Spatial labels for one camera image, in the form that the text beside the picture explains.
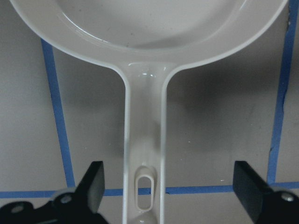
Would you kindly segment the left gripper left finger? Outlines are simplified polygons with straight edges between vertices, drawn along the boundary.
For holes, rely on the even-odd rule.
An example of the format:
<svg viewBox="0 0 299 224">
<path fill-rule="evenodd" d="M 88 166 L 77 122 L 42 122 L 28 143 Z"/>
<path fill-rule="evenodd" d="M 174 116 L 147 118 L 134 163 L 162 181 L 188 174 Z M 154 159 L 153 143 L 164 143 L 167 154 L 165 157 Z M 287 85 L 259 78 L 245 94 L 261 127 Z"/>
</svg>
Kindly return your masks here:
<svg viewBox="0 0 299 224">
<path fill-rule="evenodd" d="M 93 161 L 77 187 L 56 193 L 46 204 L 34 208 L 28 201 L 0 208 L 2 224 L 107 224 L 98 212 L 105 192 L 104 164 Z"/>
</svg>

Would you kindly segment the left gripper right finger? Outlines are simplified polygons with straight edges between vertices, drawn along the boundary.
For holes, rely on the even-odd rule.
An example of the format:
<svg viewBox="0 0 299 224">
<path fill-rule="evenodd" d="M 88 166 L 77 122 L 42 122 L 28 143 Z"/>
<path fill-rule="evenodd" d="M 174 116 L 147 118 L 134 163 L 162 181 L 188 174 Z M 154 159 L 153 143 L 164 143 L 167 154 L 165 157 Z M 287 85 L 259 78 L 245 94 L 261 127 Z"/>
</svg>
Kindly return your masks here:
<svg viewBox="0 0 299 224">
<path fill-rule="evenodd" d="M 254 224 L 299 222 L 299 197 L 271 187 L 246 161 L 235 161 L 233 191 Z"/>
</svg>

